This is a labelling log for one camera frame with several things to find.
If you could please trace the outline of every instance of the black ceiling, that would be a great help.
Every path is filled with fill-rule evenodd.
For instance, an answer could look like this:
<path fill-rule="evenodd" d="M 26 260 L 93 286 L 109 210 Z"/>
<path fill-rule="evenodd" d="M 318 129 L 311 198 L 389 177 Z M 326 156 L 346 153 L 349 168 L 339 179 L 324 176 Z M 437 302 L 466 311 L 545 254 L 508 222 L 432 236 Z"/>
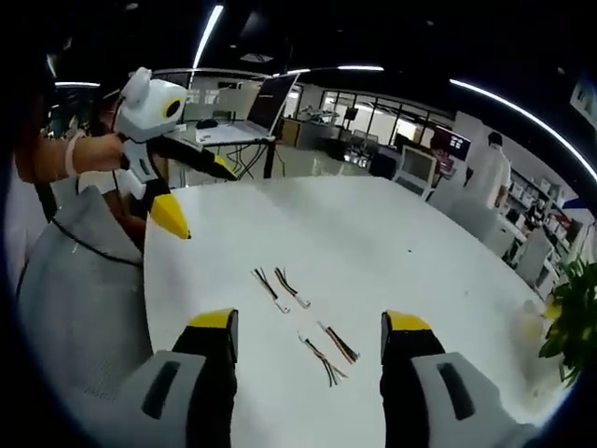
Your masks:
<path fill-rule="evenodd" d="M 63 80 L 117 84 L 139 65 L 189 67 L 215 4 L 210 1 L 73 2 L 55 8 L 53 33 L 73 40 L 58 64 Z M 322 70 L 301 81 L 373 91 L 449 111 L 463 110 L 545 160 L 578 192 L 595 187 L 553 138 L 490 100 L 449 84 L 458 78 L 535 113 L 597 166 L 595 131 L 569 105 L 582 70 L 597 79 L 593 16 L 574 2 L 234 0 L 201 60 L 204 67 L 261 73 L 285 67 L 376 64 L 383 73 Z M 247 52 L 273 59 L 240 61 Z"/>

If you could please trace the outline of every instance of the robot eye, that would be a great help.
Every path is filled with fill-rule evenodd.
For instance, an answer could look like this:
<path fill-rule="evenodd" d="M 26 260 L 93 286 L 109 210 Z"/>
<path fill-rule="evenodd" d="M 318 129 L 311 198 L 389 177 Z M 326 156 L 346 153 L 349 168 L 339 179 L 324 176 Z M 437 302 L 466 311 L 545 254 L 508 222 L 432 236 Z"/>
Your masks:
<path fill-rule="evenodd" d="M 164 117 L 166 119 L 174 115 L 180 108 L 180 98 L 173 98 L 170 103 L 164 107 Z"/>

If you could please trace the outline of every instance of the person's arm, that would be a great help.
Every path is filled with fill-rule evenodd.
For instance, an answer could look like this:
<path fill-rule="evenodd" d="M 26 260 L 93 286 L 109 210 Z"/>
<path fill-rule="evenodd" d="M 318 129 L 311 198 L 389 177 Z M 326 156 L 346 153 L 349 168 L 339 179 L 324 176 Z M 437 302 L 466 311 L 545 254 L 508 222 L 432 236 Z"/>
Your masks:
<path fill-rule="evenodd" d="M 499 208 L 502 206 L 502 201 L 506 198 L 507 196 L 507 190 L 508 188 L 501 185 L 499 191 L 497 192 L 497 198 L 495 198 L 495 207 Z"/>
<path fill-rule="evenodd" d="M 67 140 L 49 140 L 40 134 L 43 124 L 43 99 L 37 98 L 29 119 L 19 131 L 15 160 L 19 177 L 29 183 L 52 182 L 67 177 L 64 155 Z M 78 174 L 86 171 L 111 171 L 120 166 L 122 142 L 115 134 L 80 137 L 73 151 L 73 166 Z"/>

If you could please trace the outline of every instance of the laptop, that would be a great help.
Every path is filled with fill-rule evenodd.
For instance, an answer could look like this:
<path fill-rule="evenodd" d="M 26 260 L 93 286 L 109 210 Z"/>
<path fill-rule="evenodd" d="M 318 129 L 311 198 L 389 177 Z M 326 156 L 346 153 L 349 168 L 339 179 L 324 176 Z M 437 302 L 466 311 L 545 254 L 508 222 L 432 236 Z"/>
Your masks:
<path fill-rule="evenodd" d="M 299 74 L 270 77 L 263 81 L 261 89 L 246 120 L 220 124 L 215 128 L 197 129 L 197 143 L 204 146 L 240 145 L 273 141 L 273 128 L 280 118 L 286 97 L 297 82 Z"/>

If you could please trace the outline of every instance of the yellow robot beak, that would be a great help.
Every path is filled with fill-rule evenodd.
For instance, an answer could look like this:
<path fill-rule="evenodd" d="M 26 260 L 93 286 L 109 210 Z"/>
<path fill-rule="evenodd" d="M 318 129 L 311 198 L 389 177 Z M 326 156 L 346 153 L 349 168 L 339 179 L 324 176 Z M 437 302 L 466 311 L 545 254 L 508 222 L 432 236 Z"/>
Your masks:
<path fill-rule="evenodd" d="M 156 196 L 149 215 L 156 224 L 172 235 L 176 235 L 182 240 L 190 238 L 187 221 L 172 193 Z"/>

